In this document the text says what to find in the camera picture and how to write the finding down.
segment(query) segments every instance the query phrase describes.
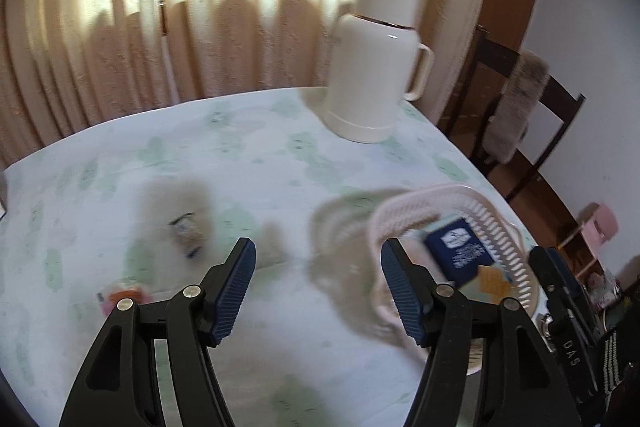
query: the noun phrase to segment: thermos lid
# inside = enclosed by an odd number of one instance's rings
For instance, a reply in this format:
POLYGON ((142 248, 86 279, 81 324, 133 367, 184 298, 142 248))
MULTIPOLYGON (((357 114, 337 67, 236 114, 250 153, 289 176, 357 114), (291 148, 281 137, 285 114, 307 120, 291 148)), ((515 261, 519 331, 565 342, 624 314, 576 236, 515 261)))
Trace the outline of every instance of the thermos lid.
POLYGON ((356 0, 354 15, 376 22, 413 28, 418 0, 356 0))

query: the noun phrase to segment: dark blue box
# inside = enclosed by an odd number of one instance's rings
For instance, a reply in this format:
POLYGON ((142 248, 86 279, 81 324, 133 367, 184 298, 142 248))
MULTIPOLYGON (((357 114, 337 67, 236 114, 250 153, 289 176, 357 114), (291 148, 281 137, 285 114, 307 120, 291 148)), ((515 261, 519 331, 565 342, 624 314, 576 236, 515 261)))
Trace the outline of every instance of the dark blue box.
POLYGON ((478 275, 478 266, 493 266, 494 259, 462 218, 431 232, 424 240, 447 280, 460 288, 478 275))

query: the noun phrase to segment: tablecloth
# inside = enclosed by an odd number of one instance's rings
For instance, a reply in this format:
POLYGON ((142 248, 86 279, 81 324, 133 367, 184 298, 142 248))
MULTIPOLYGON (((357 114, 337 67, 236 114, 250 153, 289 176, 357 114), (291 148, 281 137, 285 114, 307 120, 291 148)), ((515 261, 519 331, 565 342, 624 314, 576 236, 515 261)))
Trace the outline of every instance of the tablecloth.
MULTIPOLYGON (((7 169, 0 367, 39 425, 58 425, 104 321, 103 286, 133 279, 167 298, 242 236, 257 269, 231 336, 210 350, 236 425, 402 424, 422 368, 370 306, 371 211, 455 181, 522 224, 412 105, 390 139, 358 144, 324 127, 323 97, 298 88, 183 103, 102 123, 7 169), (207 237, 195 259, 167 225, 185 212, 207 237)), ((166 343, 156 351, 167 425, 179 425, 166 343)))

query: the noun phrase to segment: white thermos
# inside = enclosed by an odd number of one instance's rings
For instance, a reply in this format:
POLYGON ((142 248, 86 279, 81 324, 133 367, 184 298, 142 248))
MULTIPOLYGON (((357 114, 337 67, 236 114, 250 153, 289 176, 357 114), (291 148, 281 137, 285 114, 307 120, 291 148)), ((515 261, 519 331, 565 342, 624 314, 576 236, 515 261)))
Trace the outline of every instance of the white thermos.
POLYGON ((334 32, 322 119, 343 138, 373 143, 394 131, 401 100, 417 100, 433 66, 433 52, 414 30, 418 0, 356 0, 334 32), (414 87, 418 52, 424 57, 414 87))

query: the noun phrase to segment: pink chair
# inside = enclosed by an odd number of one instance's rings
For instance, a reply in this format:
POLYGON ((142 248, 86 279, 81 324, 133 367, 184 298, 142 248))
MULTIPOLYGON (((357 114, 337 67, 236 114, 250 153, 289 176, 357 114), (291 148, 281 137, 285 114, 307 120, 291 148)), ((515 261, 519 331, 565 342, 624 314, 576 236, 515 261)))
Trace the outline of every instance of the pink chair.
POLYGON ((567 237, 562 243, 558 245, 558 250, 564 248, 576 235, 580 234, 584 240, 585 245, 591 253, 591 261, 582 268, 576 275, 576 279, 580 279, 588 269, 598 260, 598 253, 600 247, 609 241, 614 235, 618 233, 618 220, 606 204, 600 204, 593 211, 591 217, 583 222, 577 229, 575 229, 569 237, 567 237))

